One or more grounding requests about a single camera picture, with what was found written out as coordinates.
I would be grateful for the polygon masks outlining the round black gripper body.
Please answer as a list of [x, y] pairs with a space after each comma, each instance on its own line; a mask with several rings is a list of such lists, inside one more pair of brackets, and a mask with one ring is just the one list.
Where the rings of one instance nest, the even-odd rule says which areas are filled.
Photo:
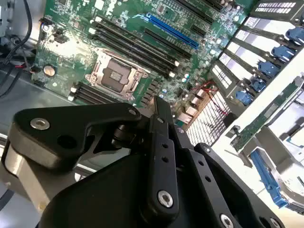
[[195, 228], [199, 199], [187, 152], [137, 146], [113, 164], [58, 193], [42, 214], [42, 228]]

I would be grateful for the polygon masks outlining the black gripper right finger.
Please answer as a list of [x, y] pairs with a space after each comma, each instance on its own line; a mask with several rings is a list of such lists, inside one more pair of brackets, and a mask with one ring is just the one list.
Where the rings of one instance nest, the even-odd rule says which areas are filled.
[[203, 228], [282, 228], [278, 216], [206, 144], [193, 146], [164, 103], [177, 164], [186, 179], [182, 199]]

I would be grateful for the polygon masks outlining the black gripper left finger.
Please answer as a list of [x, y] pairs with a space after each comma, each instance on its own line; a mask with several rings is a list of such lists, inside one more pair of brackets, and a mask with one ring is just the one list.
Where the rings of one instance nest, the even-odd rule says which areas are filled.
[[25, 109], [7, 139], [7, 171], [16, 176], [39, 213], [75, 184], [74, 168], [94, 153], [129, 148], [146, 156], [144, 187], [135, 196], [147, 215], [177, 215], [176, 125], [170, 106], [154, 98], [147, 117], [127, 103]]

